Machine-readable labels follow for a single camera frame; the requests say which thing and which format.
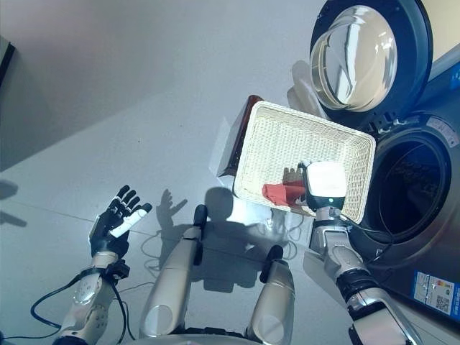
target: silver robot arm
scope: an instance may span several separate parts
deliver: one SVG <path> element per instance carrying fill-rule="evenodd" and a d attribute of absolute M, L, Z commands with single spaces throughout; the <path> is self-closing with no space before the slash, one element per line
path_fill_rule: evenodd
<path fill-rule="evenodd" d="M 324 270 L 346 302 L 354 321 L 349 329 L 353 344 L 421 345 L 409 320 L 351 246 L 346 224 L 339 218 L 346 190 L 343 168 L 332 162 L 300 167 L 306 202 L 316 211 L 308 246 L 324 261 Z"/>
<path fill-rule="evenodd" d="M 94 345 L 106 329 L 115 284 L 129 274 L 121 259 L 129 247 L 129 230 L 152 209 L 148 203 L 136 206 L 140 199 L 128 190 L 125 185 L 96 219 L 89 234 L 91 265 L 78 276 L 70 310 L 53 345 Z"/>

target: wire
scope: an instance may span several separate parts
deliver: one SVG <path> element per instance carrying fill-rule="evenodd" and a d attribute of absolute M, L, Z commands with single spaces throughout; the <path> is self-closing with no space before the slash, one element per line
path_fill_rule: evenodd
<path fill-rule="evenodd" d="M 128 303 L 126 303 L 124 300 L 122 303 L 126 306 L 126 324 L 128 326 L 128 334 L 131 337 L 132 340 L 136 340 L 136 338 L 132 335 L 131 332 L 131 327 L 129 326 L 129 309 L 128 309 Z"/>
<path fill-rule="evenodd" d="M 352 225 L 353 227 L 358 228 L 359 230 L 361 230 L 363 232 L 369 232 L 369 233 L 373 233 L 373 234 L 384 234 L 384 232 L 379 231 L 379 230 L 364 228 L 364 227 L 360 226 L 358 223 L 355 223 L 354 221 L 352 221 L 350 218 L 345 217 L 343 214 L 341 214 L 340 217 L 342 219 L 344 219 L 347 223 Z M 368 259 L 365 262 L 366 265 L 371 264 L 373 262 L 376 262 L 378 259 L 380 259 L 380 257 L 382 257 L 382 255 L 384 255 L 386 252 L 388 252 L 388 250 L 390 250 L 390 248 L 393 246 L 393 244 L 395 244 L 395 236 L 393 235 L 393 233 L 389 229 L 387 229 L 386 227 L 385 227 L 385 230 L 386 230 L 386 234 L 388 234 L 388 237 L 390 239 L 389 243 L 377 255 L 375 255 L 372 259 Z"/>
<path fill-rule="evenodd" d="M 122 301 L 121 301 L 121 297 L 120 297 L 120 294 L 118 293 L 118 290 L 115 287 L 115 283 L 114 282 L 109 282 L 109 283 L 110 283 L 110 286 L 112 287 L 112 290 L 115 293 L 116 299 L 118 300 L 118 304 L 120 305 L 121 314 L 123 315 L 123 331 L 121 332 L 121 336 L 117 341 L 117 344 L 121 344 L 121 342 L 123 341 L 123 338 L 124 338 L 124 334 L 127 331 L 127 315 L 126 315 L 126 313 L 124 311 L 124 307 L 123 307 L 123 304 L 122 304 Z"/>
<path fill-rule="evenodd" d="M 45 339 L 54 336 L 57 332 L 59 332 L 59 329 L 52 332 L 51 334 L 48 334 L 47 336 L 7 336 L 6 338 L 0 338 L 0 341 L 7 339 Z"/>
<path fill-rule="evenodd" d="M 0 338 L 0 340 L 6 340 L 6 339 L 45 339 L 45 338 L 49 338 L 50 336 L 54 336 L 57 332 L 59 332 L 60 330 L 60 327 L 61 325 L 59 323 L 54 323 L 52 321 L 49 321 L 47 320 L 46 318 L 43 318 L 41 317 L 40 315 L 38 315 L 36 312 L 35 312 L 35 308 L 41 303 L 43 302 L 44 300 L 60 293 L 61 291 L 64 291 L 68 288 L 70 288 L 72 285 L 74 285 L 77 281 L 80 280 L 80 275 L 76 275 L 69 283 L 67 283 L 66 285 L 62 286 L 62 287 L 59 287 L 58 289 L 50 292 L 50 293 L 47 293 L 46 295 L 44 295 L 43 297 L 41 297 L 37 302 L 35 302 L 32 307 L 30 308 L 30 315 L 32 315 L 33 318 L 35 318 L 36 320 L 40 321 L 41 323 L 44 323 L 45 325 L 48 325 L 50 327 L 54 327 L 54 328 L 57 328 L 56 331 L 46 335 L 46 336 L 7 336 L 5 338 Z"/>
<path fill-rule="evenodd" d="M 126 288 L 126 289 L 120 290 L 119 293 L 125 293 L 126 291 L 134 290 L 134 289 L 140 288 L 141 286 L 149 285 L 149 284 L 152 284 L 152 285 L 153 285 L 154 282 L 143 282 L 142 284 L 138 284 L 138 285 L 135 285 L 135 286 L 128 287 L 128 288 Z"/>
<path fill-rule="evenodd" d="M 51 326 L 51 327 L 54 327 L 54 328 L 60 328 L 60 324 L 59 323 L 54 323 L 52 321 L 49 321 L 47 320 L 46 318 L 42 318 L 41 316 L 39 316 L 36 312 L 35 312 L 35 308 L 41 303 L 43 302 L 44 300 L 46 300 L 47 298 L 50 298 L 51 296 L 54 296 L 56 295 L 57 293 L 60 293 L 61 291 L 64 291 L 68 288 L 70 288 L 72 285 L 74 285 L 77 281 L 80 280 L 80 275 L 76 275 L 69 283 L 67 283 L 66 285 L 50 292 L 50 293 L 47 293 L 46 295 L 44 295 L 43 297 L 41 297 L 37 302 L 35 302 L 32 307 L 30 308 L 30 314 L 35 318 L 37 319 L 38 321 L 44 323 L 45 325 L 48 325 L 48 326 Z"/>

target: washing machine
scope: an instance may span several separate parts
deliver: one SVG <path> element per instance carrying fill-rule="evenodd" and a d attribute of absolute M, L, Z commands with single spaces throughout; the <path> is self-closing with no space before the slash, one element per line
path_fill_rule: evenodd
<path fill-rule="evenodd" d="M 449 5 L 460 11 L 457 1 L 437 2 L 327 1 L 310 64 L 331 120 L 377 143 L 362 225 L 381 232 L 355 229 L 353 245 L 371 259 L 390 231 L 394 244 L 369 268 L 385 288 L 458 329 L 460 29 L 455 17 L 449 23 Z"/>

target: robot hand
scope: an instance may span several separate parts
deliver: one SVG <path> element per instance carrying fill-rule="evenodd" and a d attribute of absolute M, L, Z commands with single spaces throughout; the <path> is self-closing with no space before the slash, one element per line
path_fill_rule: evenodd
<path fill-rule="evenodd" d="M 127 253 L 130 228 L 152 210 L 149 203 L 137 205 L 140 198 L 135 195 L 136 191 L 129 190 L 129 186 L 125 185 L 106 211 L 97 216 L 89 234 L 92 257 L 97 252 L 110 251 L 121 259 Z"/>

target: red cloth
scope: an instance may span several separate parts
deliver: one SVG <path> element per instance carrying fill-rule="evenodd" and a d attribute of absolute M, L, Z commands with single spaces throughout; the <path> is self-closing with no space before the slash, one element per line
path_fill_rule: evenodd
<path fill-rule="evenodd" d="M 305 194 L 302 181 L 279 183 L 277 185 L 265 184 L 262 187 L 265 198 L 277 206 L 295 206 L 295 200 Z"/>

